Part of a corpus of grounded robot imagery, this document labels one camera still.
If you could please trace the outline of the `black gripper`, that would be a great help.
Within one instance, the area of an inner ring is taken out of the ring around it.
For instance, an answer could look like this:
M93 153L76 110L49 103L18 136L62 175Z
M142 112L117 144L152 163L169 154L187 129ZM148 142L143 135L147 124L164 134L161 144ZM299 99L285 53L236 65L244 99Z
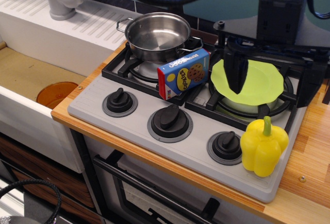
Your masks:
M294 43L276 42L257 37L257 20L218 21L213 28L218 33L217 48L224 48L224 69L229 88L239 94L248 72L246 56L261 57L271 62L305 66L301 74L296 107L307 107L323 80L328 79L329 31L317 27L303 17Z

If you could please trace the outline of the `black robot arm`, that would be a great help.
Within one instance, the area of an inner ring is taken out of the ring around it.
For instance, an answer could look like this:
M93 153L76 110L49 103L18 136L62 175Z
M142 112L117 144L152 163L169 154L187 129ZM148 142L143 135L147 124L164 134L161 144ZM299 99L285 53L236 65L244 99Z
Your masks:
M242 90L251 59L296 66L301 68L296 106L310 104L329 78L329 32L311 23L305 9L313 11L314 0L259 0L257 16L214 24L231 90Z

